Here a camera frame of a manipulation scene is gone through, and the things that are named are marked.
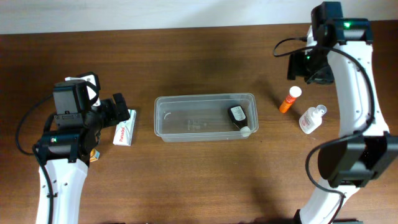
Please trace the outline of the orange tube white cap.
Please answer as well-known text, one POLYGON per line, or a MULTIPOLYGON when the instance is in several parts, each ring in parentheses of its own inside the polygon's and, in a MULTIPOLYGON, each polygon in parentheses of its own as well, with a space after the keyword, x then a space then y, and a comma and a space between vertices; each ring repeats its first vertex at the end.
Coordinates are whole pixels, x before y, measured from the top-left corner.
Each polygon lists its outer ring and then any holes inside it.
POLYGON ((282 104, 279 106, 279 111, 281 113, 286 113, 290 107, 293 105, 295 100, 300 97, 302 90, 298 86, 292 86, 289 90, 289 94, 285 97, 282 104))

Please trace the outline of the dark bottle white cap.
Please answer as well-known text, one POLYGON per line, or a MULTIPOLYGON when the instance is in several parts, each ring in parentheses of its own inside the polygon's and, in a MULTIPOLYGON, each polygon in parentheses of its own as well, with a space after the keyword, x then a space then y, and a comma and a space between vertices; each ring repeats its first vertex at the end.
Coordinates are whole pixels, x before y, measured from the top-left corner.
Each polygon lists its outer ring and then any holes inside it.
POLYGON ((239 129, 242 137, 247 138, 251 134, 248 126, 248 117, 246 116, 242 106, 235 105, 228 108, 228 116, 231 122, 239 129))

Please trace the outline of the clear plastic container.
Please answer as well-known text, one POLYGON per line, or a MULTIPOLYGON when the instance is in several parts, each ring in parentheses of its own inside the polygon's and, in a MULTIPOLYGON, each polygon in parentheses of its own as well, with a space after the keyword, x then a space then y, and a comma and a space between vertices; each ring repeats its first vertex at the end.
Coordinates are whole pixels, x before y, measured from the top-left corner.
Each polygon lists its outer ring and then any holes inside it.
POLYGON ((161 96, 154 103, 154 132, 165 142, 246 139, 258 128, 251 93, 161 96), (242 107, 247 118, 244 131, 229 117, 228 110, 235 106, 242 107))

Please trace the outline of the white Panadol box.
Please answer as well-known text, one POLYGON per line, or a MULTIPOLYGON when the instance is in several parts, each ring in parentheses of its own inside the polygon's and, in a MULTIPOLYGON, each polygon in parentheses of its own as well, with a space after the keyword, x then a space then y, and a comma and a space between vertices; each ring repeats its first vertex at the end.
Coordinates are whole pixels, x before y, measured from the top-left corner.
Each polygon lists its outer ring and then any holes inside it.
POLYGON ((116 126, 113 139, 113 144, 116 146, 131 146, 137 112, 130 109, 128 109, 128 112, 130 118, 126 121, 121 121, 116 126))

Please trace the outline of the white pump bottle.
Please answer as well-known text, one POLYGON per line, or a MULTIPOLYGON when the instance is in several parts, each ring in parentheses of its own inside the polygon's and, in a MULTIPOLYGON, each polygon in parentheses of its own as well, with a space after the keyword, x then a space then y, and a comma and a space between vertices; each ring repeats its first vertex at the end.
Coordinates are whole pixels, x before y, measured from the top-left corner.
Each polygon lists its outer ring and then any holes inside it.
POLYGON ((305 134, 310 134, 322 124, 322 117, 327 112, 325 105, 310 107, 299 119, 301 130, 305 134))

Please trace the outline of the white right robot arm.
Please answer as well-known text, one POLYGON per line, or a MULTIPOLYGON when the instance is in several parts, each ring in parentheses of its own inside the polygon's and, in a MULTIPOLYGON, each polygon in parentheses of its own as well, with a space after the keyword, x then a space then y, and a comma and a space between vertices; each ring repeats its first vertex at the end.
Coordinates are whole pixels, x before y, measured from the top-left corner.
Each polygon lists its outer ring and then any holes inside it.
POLYGON ((344 203, 377 179, 397 157, 377 100, 373 78, 373 33, 363 18, 345 18, 339 2, 325 1, 311 12, 307 45, 289 55, 288 78, 334 83, 340 110, 337 139, 312 150, 320 179, 297 223, 332 223, 344 203))

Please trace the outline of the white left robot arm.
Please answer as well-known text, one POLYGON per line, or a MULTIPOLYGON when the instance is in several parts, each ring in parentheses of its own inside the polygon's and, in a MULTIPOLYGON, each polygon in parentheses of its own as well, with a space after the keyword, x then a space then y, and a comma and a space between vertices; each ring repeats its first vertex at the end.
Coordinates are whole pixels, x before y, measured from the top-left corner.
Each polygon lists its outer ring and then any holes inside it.
POLYGON ((101 130, 131 117, 122 94, 95 106, 98 98, 99 88, 88 81, 54 86, 56 111, 32 146, 40 175, 37 223, 78 223, 90 153, 100 143, 101 130))

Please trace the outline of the small orange box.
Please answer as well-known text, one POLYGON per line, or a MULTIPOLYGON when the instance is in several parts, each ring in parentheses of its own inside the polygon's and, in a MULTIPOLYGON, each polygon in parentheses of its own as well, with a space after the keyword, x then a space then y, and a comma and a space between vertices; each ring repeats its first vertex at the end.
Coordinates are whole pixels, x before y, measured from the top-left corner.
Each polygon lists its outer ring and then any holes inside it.
POLYGON ((90 152, 90 162, 97 161, 100 157, 100 153, 96 149, 92 149, 90 152))

